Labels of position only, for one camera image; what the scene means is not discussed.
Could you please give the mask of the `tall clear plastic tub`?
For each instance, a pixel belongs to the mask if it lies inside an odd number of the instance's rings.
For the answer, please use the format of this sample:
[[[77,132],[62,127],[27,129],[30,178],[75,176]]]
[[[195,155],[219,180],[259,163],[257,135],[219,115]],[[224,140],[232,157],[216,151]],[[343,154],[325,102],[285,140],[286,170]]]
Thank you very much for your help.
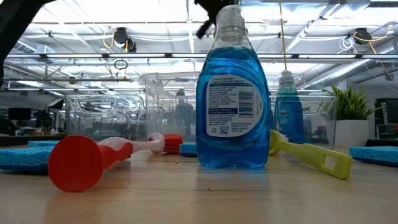
[[[199,73],[158,73],[162,78],[163,87],[153,84],[152,79],[156,74],[148,73],[140,77],[145,90],[147,132],[180,134],[184,142],[195,142],[196,90]],[[184,127],[175,115],[175,107],[178,104],[176,92],[181,88],[185,92],[185,101],[193,106],[190,138],[184,136]]]

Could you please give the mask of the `yellow-green dish brush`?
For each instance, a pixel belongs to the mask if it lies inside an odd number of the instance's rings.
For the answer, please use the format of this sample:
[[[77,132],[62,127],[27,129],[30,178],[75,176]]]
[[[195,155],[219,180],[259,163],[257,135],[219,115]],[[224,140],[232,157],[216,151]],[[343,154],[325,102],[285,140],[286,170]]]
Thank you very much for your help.
[[[346,180],[350,176],[353,162],[350,155],[313,144],[288,142],[283,134],[272,129],[270,130],[269,155],[274,156],[280,151],[341,180]]]

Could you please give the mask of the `black monitor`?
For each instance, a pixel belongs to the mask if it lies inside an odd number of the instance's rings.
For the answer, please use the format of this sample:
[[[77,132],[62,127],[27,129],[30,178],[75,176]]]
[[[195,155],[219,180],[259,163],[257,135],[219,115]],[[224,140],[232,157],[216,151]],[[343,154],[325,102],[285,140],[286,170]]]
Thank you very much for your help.
[[[31,108],[8,108],[9,120],[30,120],[32,115]]]

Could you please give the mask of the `black tilted screen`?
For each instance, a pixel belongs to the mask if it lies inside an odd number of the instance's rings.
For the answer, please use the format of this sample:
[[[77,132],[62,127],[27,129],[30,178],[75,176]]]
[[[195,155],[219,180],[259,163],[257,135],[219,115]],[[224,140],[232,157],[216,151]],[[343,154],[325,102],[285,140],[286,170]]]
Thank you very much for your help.
[[[46,106],[48,109],[60,110],[64,105],[64,98],[57,99]]]

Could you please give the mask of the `green plant in white pot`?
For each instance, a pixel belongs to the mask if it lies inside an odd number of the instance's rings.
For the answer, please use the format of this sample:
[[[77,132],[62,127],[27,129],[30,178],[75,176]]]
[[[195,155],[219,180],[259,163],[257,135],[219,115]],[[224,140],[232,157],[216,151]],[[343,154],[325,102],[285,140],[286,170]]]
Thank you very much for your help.
[[[341,90],[332,85],[328,92],[336,97],[335,146],[364,146],[369,138],[368,119],[382,108],[370,108],[364,90],[357,93],[352,87]]]

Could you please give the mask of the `black equipment rack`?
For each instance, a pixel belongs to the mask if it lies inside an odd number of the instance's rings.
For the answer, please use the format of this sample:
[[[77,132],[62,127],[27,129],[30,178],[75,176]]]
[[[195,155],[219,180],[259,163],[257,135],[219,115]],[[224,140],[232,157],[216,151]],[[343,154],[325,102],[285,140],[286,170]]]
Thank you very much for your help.
[[[398,98],[378,98],[374,113],[377,139],[398,139]]]

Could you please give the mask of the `blue rectangular sponge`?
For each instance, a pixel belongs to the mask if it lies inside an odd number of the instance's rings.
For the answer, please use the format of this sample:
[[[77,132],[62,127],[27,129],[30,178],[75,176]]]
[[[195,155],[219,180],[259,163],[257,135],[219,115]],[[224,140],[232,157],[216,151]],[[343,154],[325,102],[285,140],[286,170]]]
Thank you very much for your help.
[[[381,166],[398,167],[398,147],[350,147],[349,154],[357,161]]]
[[[0,149],[0,170],[19,173],[47,173],[53,146]]]
[[[181,156],[185,157],[196,157],[197,156],[197,148],[195,142],[186,142],[180,145]]]

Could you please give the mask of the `red and white dish brush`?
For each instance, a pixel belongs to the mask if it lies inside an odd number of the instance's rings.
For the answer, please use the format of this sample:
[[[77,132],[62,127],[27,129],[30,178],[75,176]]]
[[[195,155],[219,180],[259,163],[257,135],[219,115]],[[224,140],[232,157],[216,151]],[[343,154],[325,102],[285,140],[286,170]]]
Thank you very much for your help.
[[[94,186],[103,172],[139,151],[178,154],[183,136],[152,133],[147,141],[110,137],[96,142],[80,135],[59,141],[49,155],[47,167],[52,183],[64,192],[84,192]]]

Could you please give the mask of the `person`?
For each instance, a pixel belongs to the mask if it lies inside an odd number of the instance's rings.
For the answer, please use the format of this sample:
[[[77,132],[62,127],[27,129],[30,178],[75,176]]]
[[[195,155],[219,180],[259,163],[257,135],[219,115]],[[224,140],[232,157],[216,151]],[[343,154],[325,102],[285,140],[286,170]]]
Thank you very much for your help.
[[[175,107],[175,115],[180,121],[181,125],[184,127],[184,136],[190,138],[192,136],[191,121],[193,106],[185,101],[184,96],[185,92],[182,88],[176,92],[178,104]]]

